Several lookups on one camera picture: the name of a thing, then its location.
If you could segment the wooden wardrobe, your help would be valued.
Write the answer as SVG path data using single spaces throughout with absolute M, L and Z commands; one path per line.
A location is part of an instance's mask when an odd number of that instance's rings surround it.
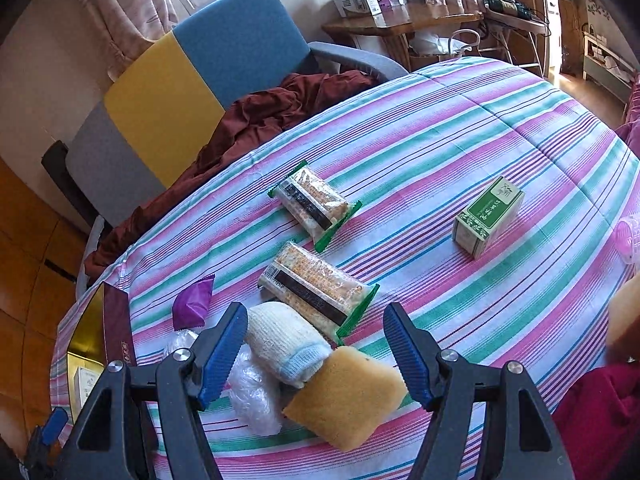
M 85 241 L 1 165 L 1 441 L 18 456 L 50 413 L 56 329 L 75 302 Z

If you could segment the gold tin box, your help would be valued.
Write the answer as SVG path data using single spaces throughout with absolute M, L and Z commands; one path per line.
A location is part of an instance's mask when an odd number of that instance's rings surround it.
M 102 283 L 90 296 L 76 325 L 66 350 L 70 417 L 76 422 L 80 415 L 74 393 L 74 376 L 78 367 L 104 371 L 109 362 L 137 364 L 129 318 L 126 292 Z

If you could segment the white carton box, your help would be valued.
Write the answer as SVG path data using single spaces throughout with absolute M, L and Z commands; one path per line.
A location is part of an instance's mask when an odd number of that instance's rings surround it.
M 90 370 L 87 367 L 78 367 L 74 376 L 74 393 L 78 411 L 82 409 L 89 399 L 91 391 L 100 378 L 100 370 Z

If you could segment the white sock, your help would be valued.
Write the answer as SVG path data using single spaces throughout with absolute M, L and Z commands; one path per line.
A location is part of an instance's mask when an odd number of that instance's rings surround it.
M 256 359 L 280 382 L 297 389 L 322 367 L 332 348 L 292 307 L 267 301 L 247 311 L 245 341 Z

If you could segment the red garment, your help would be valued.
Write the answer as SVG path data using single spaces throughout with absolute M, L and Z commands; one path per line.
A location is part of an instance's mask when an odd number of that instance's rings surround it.
M 552 418 L 577 479 L 639 477 L 639 364 L 590 370 Z

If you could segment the pink curtain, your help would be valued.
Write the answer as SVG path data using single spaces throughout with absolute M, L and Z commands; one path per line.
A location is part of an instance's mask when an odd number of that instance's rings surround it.
M 171 0 L 79 0 L 115 81 L 135 60 L 179 23 Z

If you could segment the grey yellow blue headboard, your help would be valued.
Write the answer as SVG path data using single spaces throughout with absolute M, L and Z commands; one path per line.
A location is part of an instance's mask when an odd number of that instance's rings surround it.
M 217 0 L 149 47 L 67 144 L 68 172 L 112 226 L 169 188 L 237 99 L 319 60 L 386 82 L 407 70 L 384 55 L 307 42 L 281 0 Z

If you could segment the maroon blanket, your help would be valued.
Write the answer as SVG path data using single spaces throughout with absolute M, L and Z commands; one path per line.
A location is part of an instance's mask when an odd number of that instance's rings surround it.
M 127 219 L 104 235 L 96 250 L 85 258 L 89 282 L 94 283 L 168 212 L 232 162 L 379 83 L 378 78 L 361 70 L 346 70 L 341 74 L 292 73 L 277 87 L 250 93 L 233 102 L 191 166 L 166 191 L 137 206 Z

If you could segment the cracker packet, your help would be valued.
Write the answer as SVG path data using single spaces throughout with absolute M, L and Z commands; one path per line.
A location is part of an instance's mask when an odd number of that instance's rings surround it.
M 360 282 L 293 242 L 282 246 L 258 278 L 258 286 L 338 346 L 354 331 L 380 288 Z
M 347 198 L 323 180 L 302 160 L 269 192 L 277 198 L 314 242 L 314 250 L 323 252 L 336 232 L 362 207 L 360 200 Z

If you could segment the wooden side table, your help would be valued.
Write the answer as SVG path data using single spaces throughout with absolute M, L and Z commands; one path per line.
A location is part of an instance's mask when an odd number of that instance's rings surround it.
M 353 47 L 355 36 L 378 37 L 388 56 L 410 70 L 409 37 L 421 29 L 475 23 L 483 19 L 482 11 L 454 12 L 452 6 L 408 3 L 378 15 L 358 14 L 322 25 L 322 30 L 336 43 Z

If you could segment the yellow sponge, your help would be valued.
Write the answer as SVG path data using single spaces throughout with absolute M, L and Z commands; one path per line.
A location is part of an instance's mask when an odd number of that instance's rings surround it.
M 634 274 L 608 304 L 606 348 L 618 360 L 639 361 L 640 275 Z
M 396 368 L 343 346 L 297 391 L 283 415 L 334 448 L 350 452 L 374 434 L 407 393 Z

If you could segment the green tea box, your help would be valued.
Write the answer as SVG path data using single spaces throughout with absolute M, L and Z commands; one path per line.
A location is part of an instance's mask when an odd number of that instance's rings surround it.
M 523 198 L 524 192 L 518 186 L 498 177 L 456 215 L 452 239 L 471 257 L 480 258 L 514 220 Z

